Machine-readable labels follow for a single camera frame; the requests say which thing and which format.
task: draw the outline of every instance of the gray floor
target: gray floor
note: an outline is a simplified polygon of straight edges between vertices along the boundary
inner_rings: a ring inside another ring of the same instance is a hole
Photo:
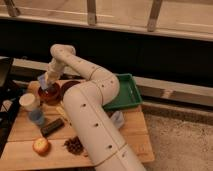
[[[144,108],[145,119],[155,154],[155,161],[145,164],[148,171],[213,170],[212,125],[180,120],[180,118],[174,119],[175,117],[162,117],[159,113],[163,111],[160,111],[159,108],[150,109],[150,104]],[[181,116],[184,108],[177,109],[173,111],[174,116]],[[191,111],[191,117],[193,117],[194,111],[196,111],[196,116],[194,117],[197,117],[199,113],[200,115],[211,113],[211,111],[198,112],[198,110],[194,109]]]

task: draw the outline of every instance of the pine cone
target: pine cone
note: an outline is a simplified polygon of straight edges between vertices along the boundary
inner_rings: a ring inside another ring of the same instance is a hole
[[[84,150],[84,147],[78,137],[66,140],[64,145],[70,153],[73,153],[75,155],[81,154]]]

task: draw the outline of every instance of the robot arm segment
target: robot arm segment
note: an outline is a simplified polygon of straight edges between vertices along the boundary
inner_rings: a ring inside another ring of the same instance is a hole
[[[47,80],[54,78],[56,81],[55,73],[59,73],[59,76],[65,65],[88,80],[68,89],[63,102],[96,170],[145,170],[102,108],[119,92],[117,77],[105,68],[73,55],[72,46],[53,45],[51,54],[54,58],[46,72]]]

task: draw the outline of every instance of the cup lid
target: cup lid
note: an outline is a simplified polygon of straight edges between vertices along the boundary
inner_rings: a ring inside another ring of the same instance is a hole
[[[26,93],[19,99],[19,104],[23,106],[27,111],[33,111],[38,107],[36,97],[32,93]]]

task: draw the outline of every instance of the green tray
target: green tray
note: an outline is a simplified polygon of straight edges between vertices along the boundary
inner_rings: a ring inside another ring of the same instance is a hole
[[[103,108],[106,111],[136,107],[142,103],[142,98],[131,74],[118,74],[120,91],[118,96],[106,104]]]

